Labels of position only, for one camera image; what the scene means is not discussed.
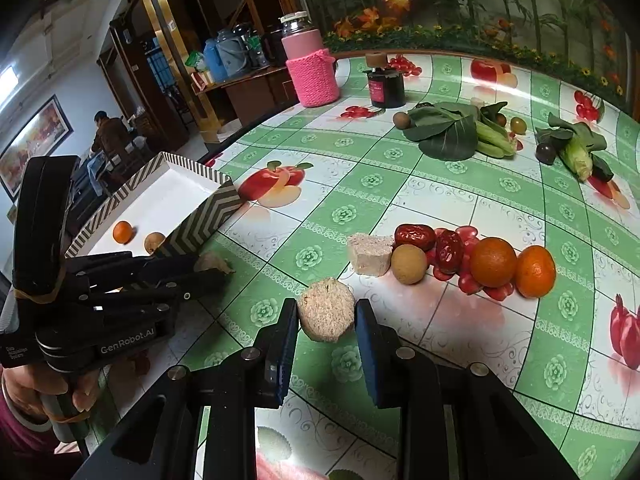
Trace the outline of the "left hand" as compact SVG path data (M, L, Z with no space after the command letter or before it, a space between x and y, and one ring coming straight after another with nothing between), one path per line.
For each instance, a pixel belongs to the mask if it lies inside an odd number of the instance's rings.
M99 374L94 370L76 382L72 397L78 412L89 411L98 400L101 394ZM60 396L70 391L64 377L43 363L4 368L2 382L6 397L17 413L30 422L45 422L48 419L41 401L43 396Z

